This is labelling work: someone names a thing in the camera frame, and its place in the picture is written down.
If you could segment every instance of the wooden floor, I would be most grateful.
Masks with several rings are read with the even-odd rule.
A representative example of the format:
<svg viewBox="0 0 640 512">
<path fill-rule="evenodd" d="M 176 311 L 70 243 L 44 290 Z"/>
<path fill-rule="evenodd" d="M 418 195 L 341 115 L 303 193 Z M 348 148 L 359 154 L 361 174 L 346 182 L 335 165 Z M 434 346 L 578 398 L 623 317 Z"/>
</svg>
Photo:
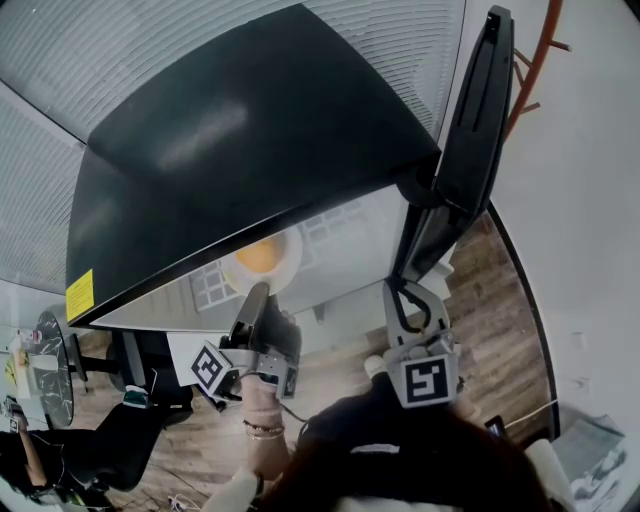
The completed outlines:
<svg viewBox="0 0 640 512">
<path fill-rule="evenodd" d="M 500 414 L 509 423 L 547 403 L 549 384 L 529 304 L 488 216 L 460 241 L 451 264 L 455 272 L 448 279 L 452 297 L 447 308 L 463 345 L 461 375 L 485 420 Z M 97 357 L 104 357 L 107 343 L 105 333 L 81 340 L 83 352 Z M 287 405 L 306 418 L 340 397 L 365 391 L 369 383 L 363 362 L 385 345 L 384 332 L 376 332 L 367 341 L 305 356 L 296 399 Z M 97 427 L 122 398 L 104 374 L 90 375 L 88 392 L 79 382 L 74 391 L 74 428 Z M 167 497 L 181 493 L 201 506 L 234 474 L 244 459 L 239 409 L 220 415 L 197 396 L 194 410 L 187 422 L 161 434 L 142 482 L 133 492 L 110 492 L 114 505 L 125 510 L 169 510 Z M 285 421 L 287 439 L 293 441 L 301 425 L 287 415 Z M 520 441 L 549 427 L 550 421 L 545 410 L 509 433 Z"/>
</svg>

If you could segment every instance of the white plate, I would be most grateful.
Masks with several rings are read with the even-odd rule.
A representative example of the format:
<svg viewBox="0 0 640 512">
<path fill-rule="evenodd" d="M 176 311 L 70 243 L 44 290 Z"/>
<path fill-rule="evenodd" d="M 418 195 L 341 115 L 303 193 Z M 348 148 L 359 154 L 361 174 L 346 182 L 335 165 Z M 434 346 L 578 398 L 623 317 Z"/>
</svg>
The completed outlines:
<svg viewBox="0 0 640 512">
<path fill-rule="evenodd" d="M 258 273 L 249 270 L 238 261 L 235 252 L 220 260 L 220 268 L 231 288 L 240 295 L 248 295 L 254 284 L 265 282 L 269 285 L 270 294 L 274 295 L 293 280 L 302 261 L 302 236 L 295 226 L 285 229 L 282 233 L 284 255 L 270 272 Z"/>
</svg>

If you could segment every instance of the round table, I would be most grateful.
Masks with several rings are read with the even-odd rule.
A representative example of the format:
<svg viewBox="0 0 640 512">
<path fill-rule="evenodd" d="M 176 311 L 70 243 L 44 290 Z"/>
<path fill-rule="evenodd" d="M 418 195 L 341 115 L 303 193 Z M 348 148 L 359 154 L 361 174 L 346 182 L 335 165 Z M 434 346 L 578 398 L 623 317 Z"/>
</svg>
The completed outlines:
<svg viewBox="0 0 640 512">
<path fill-rule="evenodd" d="M 54 355 L 58 359 L 58 369 L 55 371 L 39 368 L 33 370 L 38 389 L 42 392 L 42 407 L 53 428 L 65 428 L 73 420 L 73 386 L 64 337 L 56 317 L 50 311 L 40 315 L 36 330 L 42 333 L 42 339 L 32 344 L 27 352 L 33 355 Z"/>
</svg>

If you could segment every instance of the yellow warning label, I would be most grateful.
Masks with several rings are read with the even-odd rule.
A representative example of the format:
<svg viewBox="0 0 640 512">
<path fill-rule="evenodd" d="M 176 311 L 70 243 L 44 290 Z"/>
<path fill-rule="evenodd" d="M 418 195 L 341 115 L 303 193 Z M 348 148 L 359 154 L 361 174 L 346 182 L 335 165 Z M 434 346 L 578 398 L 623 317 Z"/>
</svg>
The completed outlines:
<svg viewBox="0 0 640 512">
<path fill-rule="evenodd" d="M 93 269 L 67 288 L 67 322 L 93 307 Z"/>
</svg>

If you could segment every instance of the white shoe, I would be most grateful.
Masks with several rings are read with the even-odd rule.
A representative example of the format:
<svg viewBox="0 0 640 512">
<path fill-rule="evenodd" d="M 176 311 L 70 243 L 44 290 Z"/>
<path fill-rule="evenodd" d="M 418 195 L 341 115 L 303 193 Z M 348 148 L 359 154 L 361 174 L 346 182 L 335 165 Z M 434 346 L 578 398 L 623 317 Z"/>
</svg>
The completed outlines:
<svg viewBox="0 0 640 512">
<path fill-rule="evenodd" d="M 379 373 L 386 372 L 387 366 L 380 356 L 369 356 L 364 362 L 364 371 L 367 372 L 369 379 L 373 379 Z"/>
</svg>

